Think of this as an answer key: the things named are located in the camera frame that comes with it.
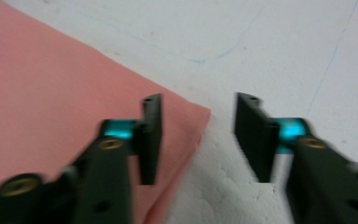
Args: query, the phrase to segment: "black plastic part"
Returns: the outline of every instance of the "black plastic part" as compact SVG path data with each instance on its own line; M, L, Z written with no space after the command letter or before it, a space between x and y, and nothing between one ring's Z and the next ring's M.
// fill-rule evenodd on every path
M260 108L253 95L237 93L234 133L259 182L269 182L280 125Z
M100 144L106 140L122 141L123 145L103 149ZM80 190L73 224L131 223L129 147L130 142L113 137L98 139L91 145L92 161Z
M296 224L358 223L358 174L332 150L298 137L286 195Z
M162 136L161 94L147 97L143 106L145 118L136 124L133 143L139 154L141 183L153 185Z
M0 223L36 223L36 218L41 212L39 210L41 184L41 177L35 174L17 175L2 184Z

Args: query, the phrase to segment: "screw hole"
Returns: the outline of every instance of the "screw hole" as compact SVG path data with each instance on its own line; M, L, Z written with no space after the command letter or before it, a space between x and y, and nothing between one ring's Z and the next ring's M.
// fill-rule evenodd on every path
M112 204L108 201L98 202L94 205L94 212L96 213L106 212L107 210L109 210L111 205Z
M351 208L353 208L353 209L355 209L355 210L358 211L358 200L349 199L349 200L347 200L347 204L348 204Z

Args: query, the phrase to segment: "white table surface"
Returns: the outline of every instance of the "white table surface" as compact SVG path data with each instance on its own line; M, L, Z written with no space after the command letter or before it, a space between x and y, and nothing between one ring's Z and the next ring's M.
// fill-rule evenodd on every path
M272 117L304 117L358 161L358 0L7 0L189 101L212 109L166 223L292 223L282 191L257 184L231 130L234 92Z

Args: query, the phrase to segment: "brass insert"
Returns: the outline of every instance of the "brass insert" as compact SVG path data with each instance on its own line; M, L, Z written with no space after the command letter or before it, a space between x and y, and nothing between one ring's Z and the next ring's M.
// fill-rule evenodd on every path
M123 140L113 139L106 140L100 143L100 148L102 149L115 149L118 147L122 147L124 145Z
M326 148L326 144L316 138L301 138L300 141L307 147Z
M2 197L12 197L26 193L33 190L39 185L39 181L35 178L23 178L18 180L13 180L5 184L1 190L0 195Z

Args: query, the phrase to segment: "pink cloth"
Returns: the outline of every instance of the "pink cloth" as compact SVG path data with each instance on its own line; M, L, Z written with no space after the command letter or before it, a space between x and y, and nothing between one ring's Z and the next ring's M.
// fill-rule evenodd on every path
M139 119L141 100L159 92L164 136L156 186L138 185L130 158L134 223L164 220L210 111L0 1L0 182L28 172L52 180L102 119Z

